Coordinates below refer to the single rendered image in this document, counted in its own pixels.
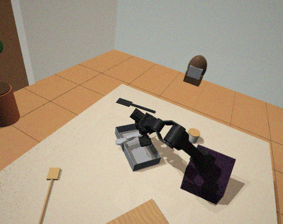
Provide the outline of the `wooden board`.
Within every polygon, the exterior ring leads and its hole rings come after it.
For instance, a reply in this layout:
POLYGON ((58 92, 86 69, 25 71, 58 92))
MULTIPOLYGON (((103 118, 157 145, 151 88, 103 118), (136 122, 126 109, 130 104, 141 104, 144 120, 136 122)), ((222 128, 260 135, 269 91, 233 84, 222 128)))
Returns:
POLYGON ((141 204, 106 224, 169 224, 153 201, 141 204))

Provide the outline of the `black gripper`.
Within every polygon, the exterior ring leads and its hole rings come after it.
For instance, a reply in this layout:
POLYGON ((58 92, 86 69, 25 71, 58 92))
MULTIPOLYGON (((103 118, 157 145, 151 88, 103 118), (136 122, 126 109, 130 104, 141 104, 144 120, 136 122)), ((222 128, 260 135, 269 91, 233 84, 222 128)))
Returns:
POLYGON ((136 129, 139 130, 139 134, 143 135, 143 136, 138 137, 140 146, 141 147, 150 146, 152 142, 151 142, 151 138, 149 138, 149 136, 147 135, 148 132, 145 132, 141 128, 139 128, 140 126, 138 125, 136 121, 135 121, 135 124, 136 124, 136 129))

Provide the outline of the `grey cylinder with tan top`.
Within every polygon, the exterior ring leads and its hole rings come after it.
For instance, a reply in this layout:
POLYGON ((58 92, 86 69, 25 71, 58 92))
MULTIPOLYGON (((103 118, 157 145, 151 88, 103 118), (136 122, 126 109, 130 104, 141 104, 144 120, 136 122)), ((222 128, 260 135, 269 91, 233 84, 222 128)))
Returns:
POLYGON ((189 129, 188 134, 189 134, 189 141, 192 144, 195 144, 200 136, 200 132, 195 128, 191 128, 189 129))

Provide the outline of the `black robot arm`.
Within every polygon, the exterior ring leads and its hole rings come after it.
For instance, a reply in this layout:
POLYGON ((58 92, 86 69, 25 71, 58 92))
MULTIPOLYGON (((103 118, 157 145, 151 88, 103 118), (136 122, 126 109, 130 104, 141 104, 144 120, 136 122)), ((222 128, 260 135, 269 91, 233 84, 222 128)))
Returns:
POLYGON ((159 118, 157 119, 148 113, 144 114, 137 108, 130 115, 130 118, 136 121, 140 126, 139 128, 143 131, 149 132, 149 135, 156 132, 158 139, 170 148, 186 152, 190 156, 189 159, 194 163, 194 166, 198 171, 207 174, 215 162, 216 159, 213 155, 205 150, 203 151, 196 148, 189 141, 189 134, 186 132, 186 129, 178 123, 172 120, 163 121, 159 118), (163 139, 160 131, 165 125, 172 125, 172 127, 163 139))

